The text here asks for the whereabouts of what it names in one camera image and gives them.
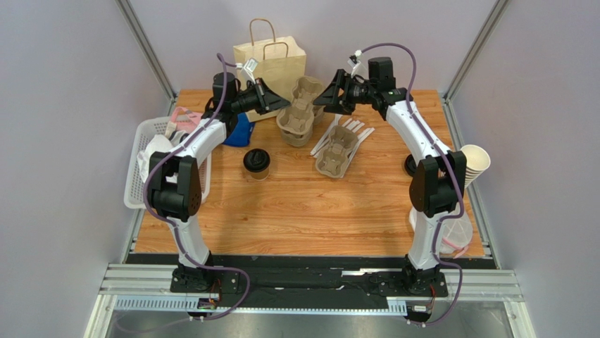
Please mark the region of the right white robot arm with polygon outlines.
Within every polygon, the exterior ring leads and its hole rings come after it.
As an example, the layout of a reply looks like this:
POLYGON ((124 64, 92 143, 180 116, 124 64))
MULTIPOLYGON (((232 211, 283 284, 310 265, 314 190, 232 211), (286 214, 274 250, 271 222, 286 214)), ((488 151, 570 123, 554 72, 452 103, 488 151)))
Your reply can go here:
POLYGON ((313 103, 328 113, 350 115, 356 105, 369 105, 401 136, 415 162, 409 197, 416 211, 414 238, 406 264, 396 277, 409 294, 430 290, 441 277, 439 246, 445 221, 463 207, 467 158, 452 151, 427 126, 411 91, 397 87, 389 57, 368 61, 367 79, 343 69, 313 103))

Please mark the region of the brown paper coffee cup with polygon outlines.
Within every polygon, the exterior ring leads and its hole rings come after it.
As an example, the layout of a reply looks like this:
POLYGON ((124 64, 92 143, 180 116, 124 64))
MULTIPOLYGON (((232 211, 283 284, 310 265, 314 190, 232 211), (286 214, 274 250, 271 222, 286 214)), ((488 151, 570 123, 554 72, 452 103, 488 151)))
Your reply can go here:
POLYGON ((266 168, 261 171, 249 171, 248 170, 247 173, 251 179, 256 180, 256 181, 263 181, 269 176, 270 169, 266 168))

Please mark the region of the single grey pulp cup carrier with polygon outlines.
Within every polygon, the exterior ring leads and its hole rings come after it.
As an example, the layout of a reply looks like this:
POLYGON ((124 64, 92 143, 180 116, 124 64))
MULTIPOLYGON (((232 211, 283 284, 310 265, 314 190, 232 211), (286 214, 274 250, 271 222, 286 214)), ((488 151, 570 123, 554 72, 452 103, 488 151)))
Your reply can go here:
POLYGON ((329 133, 330 143, 318 155, 315 169, 322 175, 339 179, 349 167, 350 155, 358 144, 358 137, 341 126, 329 133))

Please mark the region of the black plastic cup lid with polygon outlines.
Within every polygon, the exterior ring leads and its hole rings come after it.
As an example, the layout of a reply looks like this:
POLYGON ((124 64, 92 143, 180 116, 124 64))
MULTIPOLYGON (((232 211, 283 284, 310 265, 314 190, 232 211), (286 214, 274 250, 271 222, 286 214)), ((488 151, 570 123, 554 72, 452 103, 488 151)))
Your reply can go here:
POLYGON ((243 165, 250 173, 260 173, 270 166, 270 155, 264 149, 251 149, 243 157, 243 165))

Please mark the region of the brown paper bag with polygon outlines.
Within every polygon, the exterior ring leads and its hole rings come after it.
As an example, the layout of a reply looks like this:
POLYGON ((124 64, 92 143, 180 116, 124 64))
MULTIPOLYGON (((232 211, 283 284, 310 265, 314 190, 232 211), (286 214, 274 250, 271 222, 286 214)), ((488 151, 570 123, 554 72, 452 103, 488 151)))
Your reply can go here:
POLYGON ((233 46, 235 62, 255 59, 258 64, 253 71, 254 77, 263 79, 276 94, 291 101, 296 81, 305 75, 306 52, 293 36, 278 36, 273 25, 269 24, 269 27, 268 38, 257 40, 252 25, 249 25, 250 41, 233 46))

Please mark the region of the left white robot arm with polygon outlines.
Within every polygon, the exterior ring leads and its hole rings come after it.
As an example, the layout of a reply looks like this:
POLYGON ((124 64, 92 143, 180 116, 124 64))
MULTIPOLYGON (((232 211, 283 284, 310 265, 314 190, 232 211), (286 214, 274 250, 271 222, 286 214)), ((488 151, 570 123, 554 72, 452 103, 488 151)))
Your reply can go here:
POLYGON ((173 149, 152 153, 144 183, 146 207, 168 223, 177 246, 174 292, 209 292, 216 284, 218 269, 213 267, 197 218, 202 197, 208 193, 208 181, 201 178, 200 169, 211 167, 208 157, 232 134, 240 114, 264 115, 290 105, 261 78, 247 81, 242 89, 232 73, 218 73, 212 91, 198 126, 173 149))

